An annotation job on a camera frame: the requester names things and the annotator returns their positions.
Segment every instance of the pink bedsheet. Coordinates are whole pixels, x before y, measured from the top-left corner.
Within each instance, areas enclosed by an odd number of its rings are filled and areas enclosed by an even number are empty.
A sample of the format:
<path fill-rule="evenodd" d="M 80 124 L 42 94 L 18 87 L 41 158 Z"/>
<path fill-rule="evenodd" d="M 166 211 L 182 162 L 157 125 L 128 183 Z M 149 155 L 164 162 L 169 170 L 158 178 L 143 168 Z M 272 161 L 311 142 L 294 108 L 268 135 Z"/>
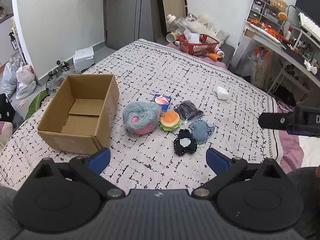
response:
<path fill-rule="evenodd" d="M 167 47 L 172 49 L 179 49 L 179 47 L 177 47 L 173 43 L 169 43 Z M 217 67 L 228 69 L 226 64 L 222 62 L 213 61 L 208 57 L 199 58 Z M 279 131 L 279 138 L 283 149 L 283 157 L 280 161 L 280 167 L 284 170 L 285 173 L 301 168 L 304 153 L 299 144 L 299 137 L 297 135 L 290 135 L 286 131 Z"/>

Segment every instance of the metal screw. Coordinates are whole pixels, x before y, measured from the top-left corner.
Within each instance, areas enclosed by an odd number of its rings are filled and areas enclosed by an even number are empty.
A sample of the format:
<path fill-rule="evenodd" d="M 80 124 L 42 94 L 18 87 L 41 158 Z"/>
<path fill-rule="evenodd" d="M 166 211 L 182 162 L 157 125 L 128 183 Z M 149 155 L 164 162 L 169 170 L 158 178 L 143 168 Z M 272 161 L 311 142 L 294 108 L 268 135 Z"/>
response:
<path fill-rule="evenodd" d="M 197 188 L 194 193 L 198 197 L 206 197 L 210 194 L 210 191 L 206 188 Z"/>
<path fill-rule="evenodd" d="M 122 195 L 122 190 L 118 188 L 112 188 L 107 191 L 107 194 L 110 197 L 120 197 Z"/>

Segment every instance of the planet image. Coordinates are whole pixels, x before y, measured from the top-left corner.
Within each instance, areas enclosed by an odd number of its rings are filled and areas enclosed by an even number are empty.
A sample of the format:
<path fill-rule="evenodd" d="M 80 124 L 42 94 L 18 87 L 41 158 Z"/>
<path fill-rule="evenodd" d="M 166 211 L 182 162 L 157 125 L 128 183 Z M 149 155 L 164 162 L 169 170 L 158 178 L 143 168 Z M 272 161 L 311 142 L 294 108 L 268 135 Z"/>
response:
<path fill-rule="evenodd" d="M 159 105 L 168 105 L 169 104 L 169 101 L 163 96 L 156 97 L 155 102 Z"/>

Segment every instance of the black circular disc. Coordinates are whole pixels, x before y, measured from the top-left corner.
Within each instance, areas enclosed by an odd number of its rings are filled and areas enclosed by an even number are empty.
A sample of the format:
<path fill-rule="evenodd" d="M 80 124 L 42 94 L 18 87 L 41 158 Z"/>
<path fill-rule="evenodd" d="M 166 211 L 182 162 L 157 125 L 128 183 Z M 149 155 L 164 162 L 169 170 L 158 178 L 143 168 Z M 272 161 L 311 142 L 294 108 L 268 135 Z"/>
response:
<path fill-rule="evenodd" d="M 89 221 L 100 206 L 99 194 L 77 182 L 50 177 L 22 187 L 13 200 L 14 217 L 32 231 L 58 233 Z"/>
<path fill-rule="evenodd" d="M 240 228 L 272 232 L 294 225 L 303 202 L 293 185 L 263 177 L 225 187 L 218 195 L 222 214 Z"/>

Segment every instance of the red plastic basket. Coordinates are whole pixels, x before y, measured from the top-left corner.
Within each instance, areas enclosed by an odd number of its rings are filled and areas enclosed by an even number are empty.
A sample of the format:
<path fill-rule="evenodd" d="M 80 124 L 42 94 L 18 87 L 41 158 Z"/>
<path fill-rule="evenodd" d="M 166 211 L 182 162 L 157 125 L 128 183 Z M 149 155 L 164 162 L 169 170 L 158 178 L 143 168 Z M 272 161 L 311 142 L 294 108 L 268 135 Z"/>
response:
<path fill-rule="evenodd" d="M 184 35 L 179 35 L 180 50 L 193 56 L 201 56 L 204 53 L 214 53 L 219 41 L 206 35 L 200 34 L 201 44 L 188 43 Z"/>

